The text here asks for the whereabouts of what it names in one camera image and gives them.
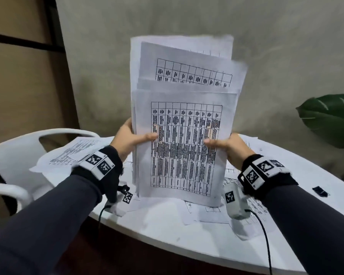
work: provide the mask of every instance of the table surface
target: table surface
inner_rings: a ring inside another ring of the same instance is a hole
[[[321,167],[283,148],[255,140],[270,155],[283,163],[293,173],[299,186],[344,214],[344,182]],[[54,186],[63,181],[69,172],[50,171],[44,176]],[[131,169],[126,168],[120,180],[131,182]],[[330,193],[320,198],[312,190],[320,186]],[[107,199],[103,195],[90,213],[98,220]],[[240,240],[229,224],[195,222],[185,226],[173,202],[157,204],[117,217],[103,212],[101,222],[121,233],[193,259],[254,273],[269,273],[267,247],[264,235],[250,240]],[[268,233],[271,262],[276,274],[303,274],[301,263],[293,253],[278,228]]]

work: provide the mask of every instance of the concrete wall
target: concrete wall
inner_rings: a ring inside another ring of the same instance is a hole
[[[344,93],[344,0],[57,0],[82,129],[112,135],[130,116],[130,37],[232,34],[248,63],[234,130],[337,176],[344,150],[321,143],[295,107]]]

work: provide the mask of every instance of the chair backrest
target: chair backrest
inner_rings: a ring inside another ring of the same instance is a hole
[[[39,138],[61,133],[99,137],[96,133],[86,130],[58,128],[33,132],[0,143],[0,175],[4,181],[23,187],[31,194],[43,186],[50,185],[41,173],[33,173],[29,169],[46,153]]]

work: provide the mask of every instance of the green plant leaf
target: green plant leaf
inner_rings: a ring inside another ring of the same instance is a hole
[[[344,94],[312,97],[296,109],[313,133],[337,148],[344,148]]]

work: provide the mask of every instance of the dark gray sleeve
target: dark gray sleeve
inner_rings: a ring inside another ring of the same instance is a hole
[[[101,201],[89,180],[71,175],[0,230],[0,275],[48,275]]]
[[[309,275],[344,274],[343,214],[297,185],[275,187],[262,202]]]

